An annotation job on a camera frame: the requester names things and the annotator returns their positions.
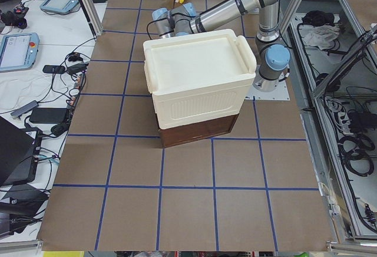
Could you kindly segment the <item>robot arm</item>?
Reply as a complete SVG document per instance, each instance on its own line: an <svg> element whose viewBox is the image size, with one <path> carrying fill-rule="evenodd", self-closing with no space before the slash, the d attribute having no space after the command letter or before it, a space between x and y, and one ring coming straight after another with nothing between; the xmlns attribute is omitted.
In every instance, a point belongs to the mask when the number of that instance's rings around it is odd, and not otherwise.
<svg viewBox="0 0 377 257"><path fill-rule="evenodd" d="M152 24L161 38L213 31L230 21L259 10L259 29L256 45L262 61L253 86L262 92L275 90L286 79L290 53L280 42L283 30L279 25L280 0L224 0L198 14L193 4L175 9L160 8L152 13Z"/></svg>

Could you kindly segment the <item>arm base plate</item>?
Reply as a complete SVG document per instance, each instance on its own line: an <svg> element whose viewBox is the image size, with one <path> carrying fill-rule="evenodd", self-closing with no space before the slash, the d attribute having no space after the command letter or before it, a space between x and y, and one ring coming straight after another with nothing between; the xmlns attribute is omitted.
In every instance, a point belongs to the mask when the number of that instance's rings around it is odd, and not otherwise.
<svg viewBox="0 0 377 257"><path fill-rule="evenodd" d="M250 90L245 96L246 100L289 101L290 96L286 81L268 81L257 75Z"/></svg>

